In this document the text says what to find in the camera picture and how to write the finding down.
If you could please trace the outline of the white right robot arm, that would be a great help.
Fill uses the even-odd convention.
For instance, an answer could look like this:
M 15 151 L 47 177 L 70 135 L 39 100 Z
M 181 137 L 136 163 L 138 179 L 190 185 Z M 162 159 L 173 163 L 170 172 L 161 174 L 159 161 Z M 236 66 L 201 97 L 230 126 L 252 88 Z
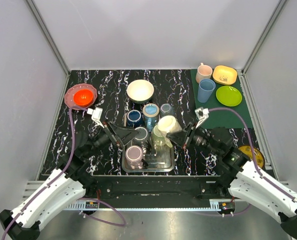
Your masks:
M 220 198 L 231 195 L 274 218 L 281 228 L 297 240 L 297 193 L 281 184 L 242 151 L 224 127 L 206 131 L 190 123 L 184 129 L 168 133 L 167 138 L 183 149 L 194 145 L 216 155 L 215 192 Z

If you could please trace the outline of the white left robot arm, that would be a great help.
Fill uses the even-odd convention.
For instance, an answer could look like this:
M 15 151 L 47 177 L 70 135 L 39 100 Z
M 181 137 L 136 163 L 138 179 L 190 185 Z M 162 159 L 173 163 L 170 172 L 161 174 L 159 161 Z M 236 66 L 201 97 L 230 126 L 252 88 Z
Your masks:
M 68 205 L 97 192 L 97 180 L 87 172 L 87 160 L 97 150 L 113 144 L 123 147 L 137 136 L 131 127 L 104 122 L 95 139 L 86 133 L 72 133 L 71 152 L 51 172 L 48 179 L 22 204 L 0 213 L 2 238 L 35 240 L 41 230 Z

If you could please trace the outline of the light blue mug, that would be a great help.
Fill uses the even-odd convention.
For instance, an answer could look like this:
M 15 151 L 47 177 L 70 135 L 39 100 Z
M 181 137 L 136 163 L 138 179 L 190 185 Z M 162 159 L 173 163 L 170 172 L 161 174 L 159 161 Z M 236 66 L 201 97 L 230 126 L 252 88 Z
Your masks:
M 149 132 L 152 132 L 159 120 L 159 107 L 154 103 L 148 103 L 143 106 L 142 113 L 144 117 L 145 127 Z

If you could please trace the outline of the cream white mug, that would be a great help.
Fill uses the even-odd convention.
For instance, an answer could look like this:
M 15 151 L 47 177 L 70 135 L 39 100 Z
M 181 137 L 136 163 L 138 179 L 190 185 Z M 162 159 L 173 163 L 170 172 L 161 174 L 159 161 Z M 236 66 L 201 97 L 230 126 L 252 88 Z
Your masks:
M 157 128 L 164 136 L 168 133 L 175 133 L 182 130 L 182 127 L 173 115 L 162 117 L 157 124 Z

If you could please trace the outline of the pink purple mug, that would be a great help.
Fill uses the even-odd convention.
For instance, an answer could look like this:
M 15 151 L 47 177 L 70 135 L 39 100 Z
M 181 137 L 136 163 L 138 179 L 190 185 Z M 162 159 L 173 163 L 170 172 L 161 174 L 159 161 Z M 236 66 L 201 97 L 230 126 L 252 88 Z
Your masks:
M 145 161 L 143 149 L 138 145 L 132 145 L 126 149 L 125 159 L 131 169 L 146 169 L 149 166 Z

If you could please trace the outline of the light green mug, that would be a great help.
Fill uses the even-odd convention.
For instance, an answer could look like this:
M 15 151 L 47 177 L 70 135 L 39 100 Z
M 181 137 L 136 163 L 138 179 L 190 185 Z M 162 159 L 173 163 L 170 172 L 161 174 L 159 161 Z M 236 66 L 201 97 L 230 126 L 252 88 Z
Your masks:
M 171 141 L 162 135 L 157 125 L 154 126 L 151 135 L 153 144 L 155 146 L 168 146 L 169 148 L 173 147 Z

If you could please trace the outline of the dark grey mug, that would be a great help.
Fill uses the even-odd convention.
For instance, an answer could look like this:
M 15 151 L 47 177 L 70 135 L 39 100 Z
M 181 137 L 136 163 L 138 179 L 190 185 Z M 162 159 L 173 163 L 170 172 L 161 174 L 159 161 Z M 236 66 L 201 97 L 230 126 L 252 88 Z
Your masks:
M 137 127 L 135 128 L 137 131 L 136 137 L 132 140 L 133 145 L 144 146 L 147 147 L 149 145 L 150 136 L 149 132 L 145 127 Z

